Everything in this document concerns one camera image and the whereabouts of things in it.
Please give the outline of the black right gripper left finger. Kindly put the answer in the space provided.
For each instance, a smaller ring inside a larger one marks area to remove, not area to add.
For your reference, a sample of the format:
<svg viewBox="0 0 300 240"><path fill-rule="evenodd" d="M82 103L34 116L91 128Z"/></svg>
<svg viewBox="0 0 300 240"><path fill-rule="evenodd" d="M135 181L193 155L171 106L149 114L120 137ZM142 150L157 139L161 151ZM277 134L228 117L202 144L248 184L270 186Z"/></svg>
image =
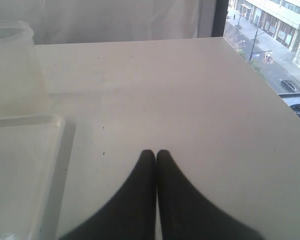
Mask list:
<svg viewBox="0 0 300 240"><path fill-rule="evenodd" d="M115 195L63 240L153 240L156 231L156 158L145 149Z"/></svg>

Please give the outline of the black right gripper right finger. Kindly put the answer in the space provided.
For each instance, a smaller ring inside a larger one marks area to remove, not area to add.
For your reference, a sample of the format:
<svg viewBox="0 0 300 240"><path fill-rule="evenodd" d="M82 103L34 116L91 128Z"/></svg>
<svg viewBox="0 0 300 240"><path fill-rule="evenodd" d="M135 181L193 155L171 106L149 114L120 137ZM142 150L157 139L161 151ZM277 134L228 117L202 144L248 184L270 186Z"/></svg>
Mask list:
<svg viewBox="0 0 300 240"><path fill-rule="evenodd" d="M164 240L261 240L262 235L204 197L168 150L156 156L157 194Z"/></svg>

